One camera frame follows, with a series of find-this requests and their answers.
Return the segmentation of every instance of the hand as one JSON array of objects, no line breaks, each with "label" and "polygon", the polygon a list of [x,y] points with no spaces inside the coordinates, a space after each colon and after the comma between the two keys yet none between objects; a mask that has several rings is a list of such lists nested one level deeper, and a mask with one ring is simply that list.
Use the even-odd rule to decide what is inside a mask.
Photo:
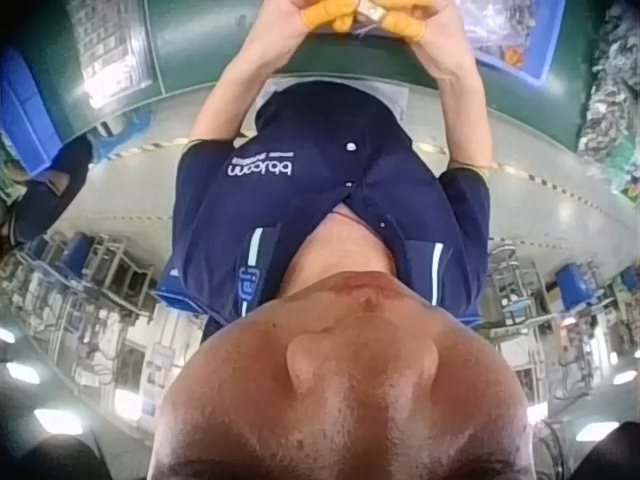
[{"label": "hand", "polygon": [[436,80],[475,80],[475,57],[454,0],[372,1],[391,9],[381,27],[409,40],[420,62]]},{"label": "hand", "polygon": [[287,64],[314,28],[334,22],[334,28],[348,31],[355,8],[356,0],[264,0],[240,54],[272,73]]}]

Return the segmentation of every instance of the shirt logo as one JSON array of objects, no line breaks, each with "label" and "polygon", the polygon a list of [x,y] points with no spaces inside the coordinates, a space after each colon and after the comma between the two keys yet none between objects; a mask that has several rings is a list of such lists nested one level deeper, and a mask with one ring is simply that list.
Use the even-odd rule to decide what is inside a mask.
[{"label": "shirt logo", "polygon": [[250,302],[258,290],[260,270],[253,267],[243,267],[238,273],[238,297],[245,302]]},{"label": "shirt logo", "polygon": [[293,164],[291,162],[283,160],[267,160],[267,157],[275,159],[292,158],[293,156],[293,152],[265,152],[250,158],[234,157],[231,160],[231,165],[229,165],[229,168],[227,169],[227,174],[230,177],[241,177],[252,173],[260,175],[273,173],[274,175],[283,174],[291,176],[293,173]]}]

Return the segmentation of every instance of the green table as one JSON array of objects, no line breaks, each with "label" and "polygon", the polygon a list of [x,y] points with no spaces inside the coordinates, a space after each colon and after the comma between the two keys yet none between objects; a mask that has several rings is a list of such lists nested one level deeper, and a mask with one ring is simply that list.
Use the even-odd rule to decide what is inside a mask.
[{"label": "green table", "polygon": [[[149,0],[156,81],[98,110],[82,88],[73,30],[62,0],[49,3],[17,47],[58,133],[69,140],[114,113],[215,82],[240,48],[261,1]],[[567,1],[556,55],[543,87],[482,67],[491,108],[575,150],[591,89],[591,56],[604,18],[602,3]],[[390,38],[313,35],[283,73],[373,77],[435,87],[407,46]]]}]

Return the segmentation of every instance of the navy blue shirt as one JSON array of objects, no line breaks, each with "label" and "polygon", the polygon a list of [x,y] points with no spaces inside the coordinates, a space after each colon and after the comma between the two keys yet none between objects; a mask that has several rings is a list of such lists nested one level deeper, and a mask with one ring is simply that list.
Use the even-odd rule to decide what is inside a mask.
[{"label": "navy blue shirt", "polygon": [[289,262],[340,203],[393,254],[398,278],[458,318],[487,275],[489,190],[472,169],[439,179],[378,99],[309,82],[274,94],[239,148],[202,141],[180,160],[173,261],[222,324],[272,300]]}]

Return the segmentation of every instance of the factory floor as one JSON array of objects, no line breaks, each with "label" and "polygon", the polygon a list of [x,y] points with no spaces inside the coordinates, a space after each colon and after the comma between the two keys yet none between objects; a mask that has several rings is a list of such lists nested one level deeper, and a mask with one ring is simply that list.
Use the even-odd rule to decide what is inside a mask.
[{"label": "factory floor", "polygon": [[[416,151],[434,171],[447,162],[437,94],[418,87],[360,82],[396,102]],[[164,99],[152,125],[94,166],[87,184],[54,230],[125,236],[141,260],[162,269],[171,253],[171,216],[178,160],[209,88]],[[250,112],[243,133],[255,132]],[[639,248],[637,212],[591,176],[575,154],[529,127],[491,114],[497,168],[490,178],[491,247],[518,246],[520,257],[552,280],[569,261],[595,260],[610,278],[630,265]]]}]

